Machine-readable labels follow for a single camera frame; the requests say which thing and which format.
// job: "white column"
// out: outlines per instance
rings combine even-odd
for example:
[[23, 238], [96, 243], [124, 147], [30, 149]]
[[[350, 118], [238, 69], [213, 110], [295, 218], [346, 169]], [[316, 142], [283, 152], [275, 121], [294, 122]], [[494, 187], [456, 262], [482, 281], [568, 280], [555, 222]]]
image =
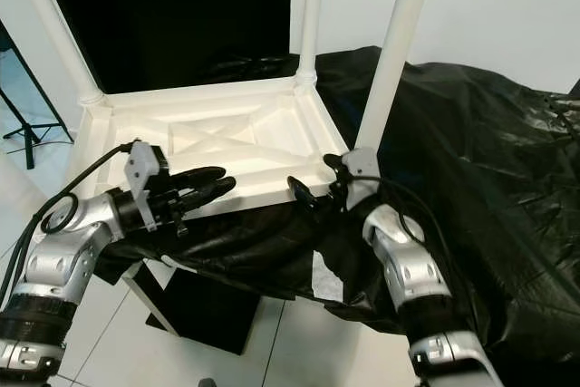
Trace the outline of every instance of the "white column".
[[423, 0], [395, 1], [356, 148], [379, 148], [422, 6]]
[[302, 49], [300, 63], [296, 71], [299, 85], [316, 82], [316, 38], [318, 36], [318, 17], [320, 15], [320, 0], [305, 0], [302, 22]]

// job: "black tarp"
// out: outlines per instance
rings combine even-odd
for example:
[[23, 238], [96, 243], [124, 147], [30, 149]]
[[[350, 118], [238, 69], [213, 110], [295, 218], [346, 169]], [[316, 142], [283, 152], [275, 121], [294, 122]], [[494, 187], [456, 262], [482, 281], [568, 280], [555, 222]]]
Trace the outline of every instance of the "black tarp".
[[[378, 56], [367, 47], [317, 58], [318, 91], [350, 147]], [[208, 75], [258, 79], [291, 74], [295, 65], [295, 57], [236, 59]], [[477, 68], [406, 65], [379, 149], [382, 175], [413, 189], [440, 222], [451, 260], [430, 221], [404, 204], [506, 385], [561, 385], [580, 375], [579, 107], [574, 95]], [[358, 227], [330, 222], [314, 222], [295, 203], [197, 219], [186, 240], [165, 227], [109, 246], [97, 273], [115, 281], [135, 259], [168, 255], [264, 295], [314, 299], [316, 250], [344, 283], [343, 302], [325, 302], [328, 310], [400, 333], [381, 266]]]

